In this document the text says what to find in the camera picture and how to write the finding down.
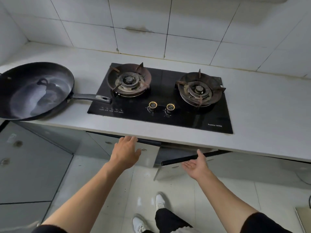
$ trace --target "white countertop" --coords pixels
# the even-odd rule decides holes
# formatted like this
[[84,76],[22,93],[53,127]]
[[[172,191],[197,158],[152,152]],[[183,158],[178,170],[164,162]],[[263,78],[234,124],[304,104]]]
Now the white countertop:
[[311,160],[311,80],[62,46],[28,43],[0,66],[50,61],[75,77],[75,92],[95,94],[111,62],[201,72],[221,77],[233,135],[87,114],[90,101],[75,101],[57,116],[32,123],[213,147],[244,153]]

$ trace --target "black sleeve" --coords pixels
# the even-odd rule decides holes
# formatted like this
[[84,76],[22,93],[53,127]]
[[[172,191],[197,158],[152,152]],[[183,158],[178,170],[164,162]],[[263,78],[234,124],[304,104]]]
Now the black sleeve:
[[60,227],[53,226],[53,225],[40,225],[35,228],[32,233],[67,233]]
[[244,222],[241,233],[291,233],[261,212],[250,215]]

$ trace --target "white sneaker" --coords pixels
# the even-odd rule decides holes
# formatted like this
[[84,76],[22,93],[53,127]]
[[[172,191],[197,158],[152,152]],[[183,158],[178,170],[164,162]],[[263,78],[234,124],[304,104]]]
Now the white sneaker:
[[143,233],[146,230],[149,230],[145,220],[139,214],[135,214],[132,218],[132,226],[135,233]]
[[155,196],[155,209],[158,211],[160,208],[166,208],[165,207],[165,201],[163,199],[163,193],[158,192]]

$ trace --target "pan helper handle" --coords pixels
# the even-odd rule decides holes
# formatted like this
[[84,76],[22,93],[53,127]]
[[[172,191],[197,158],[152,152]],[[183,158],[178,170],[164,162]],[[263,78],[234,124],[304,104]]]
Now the pan helper handle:
[[109,97],[95,94],[73,94],[72,98],[76,100],[99,101],[105,104],[111,104],[112,102]]

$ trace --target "frying pan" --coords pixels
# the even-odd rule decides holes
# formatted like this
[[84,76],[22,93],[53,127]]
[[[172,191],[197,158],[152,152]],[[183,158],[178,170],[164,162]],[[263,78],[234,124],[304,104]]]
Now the frying pan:
[[10,69],[0,75],[0,118],[31,121],[49,117],[71,99],[111,104],[108,97],[73,93],[74,83],[70,70],[56,63],[35,62]]

